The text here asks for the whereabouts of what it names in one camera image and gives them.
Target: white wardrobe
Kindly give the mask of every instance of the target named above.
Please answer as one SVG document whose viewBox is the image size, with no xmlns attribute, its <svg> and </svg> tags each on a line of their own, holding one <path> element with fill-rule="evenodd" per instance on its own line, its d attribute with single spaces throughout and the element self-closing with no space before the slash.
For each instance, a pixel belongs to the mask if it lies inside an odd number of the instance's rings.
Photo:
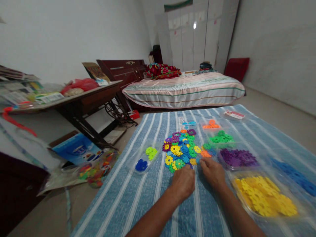
<svg viewBox="0 0 316 237">
<path fill-rule="evenodd" d="M 193 0 L 193 5 L 156 16 L 164 64 L 198 70 L 210 61 L 224 73 L 239 0 Z"/>
</svg>

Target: red cord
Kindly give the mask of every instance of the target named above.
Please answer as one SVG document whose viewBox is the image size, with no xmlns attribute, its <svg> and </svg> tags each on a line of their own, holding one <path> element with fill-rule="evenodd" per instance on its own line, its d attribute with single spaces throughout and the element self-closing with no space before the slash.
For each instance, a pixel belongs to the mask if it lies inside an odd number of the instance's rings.
<svg viewBox="0 0 316 237">
<path fill-rule="evenodd" d="M 30 128 L 28 128 L 28 127 L 25 127 L 24 125 L 18 123 L 17 121 L 15 121 L 13 118 L 11 118 L 11 117 L 8 115 L 8 112 L 10 112 L 10 111 L 12 111 L 12 110 L 13 110 L 12 107 L 6 107 L 6 108 L 4 108 L 4 109 L 3 109 L 2 117 L 3 117 L 6 121 L 8 121 L 8 122 L 14 124 L 15 126 L 21 128 L 21 129 L 24 129 L 24 130 L 28 131 L 28 132 L 31 133 L 33 136 L 37 137 L 36 133 L 35 133 L 32 129 L 30 129 Z"/>
</svg>

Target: striped bedspread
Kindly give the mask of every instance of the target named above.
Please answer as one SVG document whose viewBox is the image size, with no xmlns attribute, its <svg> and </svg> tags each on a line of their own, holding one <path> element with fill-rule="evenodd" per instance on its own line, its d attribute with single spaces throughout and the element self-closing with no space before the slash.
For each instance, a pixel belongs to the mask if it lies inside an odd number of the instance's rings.
<svg viewBox="0 0 316 237">
<path fill-rule="evenodd" d="M 170 184 L 172 174 L 164 165 L 162 152 L 144 175 L 132 174 L 126 162 L 147 139 L 163 144 L 164 139 L 179 130 L 178 118 L 199 121 L 201 116 L 218 118 L 228 108 L 243 114 L 250 112 L 243 106 L 216 109 L 187 110 L 168 113 L 146 114 L 134 132 L 113 170 L 106 178 L 95 199 L 72 233 L 72 237 L 124 236 L 142 215 L 158 200 Z M 310 179 L 316 178 L 316 157 L 296 141 L 272 125 L 253 116 L 247 123 L 230 122 L 235 134 L 244 142 L 260 149 L 270 149 L 272 155 L 280 155 L 282 149 L 291 149 L 286 159 Z M 197 127 L 195 142 L 203 144 L 207 137 Z M 162 236 L 231 236 L 216 194 L 204 180 L 200 166 L 196 171 L 196 190 L 173 213 Z M 315 218 L 304 221 L 276 224 L 258 222 L 268 236 L 315 236 Z"/>
<path fill-rule="evenodd" d="M 127 86 L 124 95 L 151 108 L 191 108 L 228 105 L 244 96 L 243 84 L 217 72 L 164 80 L 142 80 Z"/>
</svg>

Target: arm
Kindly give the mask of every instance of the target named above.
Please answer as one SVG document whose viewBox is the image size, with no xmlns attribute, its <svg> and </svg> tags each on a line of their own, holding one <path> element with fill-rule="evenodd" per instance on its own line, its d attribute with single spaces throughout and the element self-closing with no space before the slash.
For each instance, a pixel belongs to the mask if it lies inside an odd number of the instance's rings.
<svg viewBox="0 0 316 237">
<path fill-rule="evenodd" d="M 171 186 L 126 236 L 160 236 L 177 206 L 187 199 L 194 189 L 195 172 L 186 165 L 174 173 Z"/>
<path fill-rule="evenodd" d="M 221 164 L 213 161 L 211 158 L 202 158 L 200 164 L 206 180 L 214 188 L 221 200 L 234 236 L 266 236 L 227 186 L 225 171 Z"/>
</svg>

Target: hand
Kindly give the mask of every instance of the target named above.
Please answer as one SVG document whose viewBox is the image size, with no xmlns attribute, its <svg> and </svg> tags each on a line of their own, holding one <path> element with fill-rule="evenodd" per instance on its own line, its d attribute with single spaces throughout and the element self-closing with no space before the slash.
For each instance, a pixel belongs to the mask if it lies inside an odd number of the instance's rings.
<svg viewBox="0 0 316 237">
<path fill-rule="evenodd" d="M 175 171 L 172 184 L 168 188 L 178 205 L 195 190 L 195 171 L 189 165 Z"/>
<path fill-rule="evenodd" d="M 225 171 L 221 164 L 217 163 L 209 157 L 201 158 L 200 164 L 207 182 L 216 191 L 226 185 Z"/>
</svg>

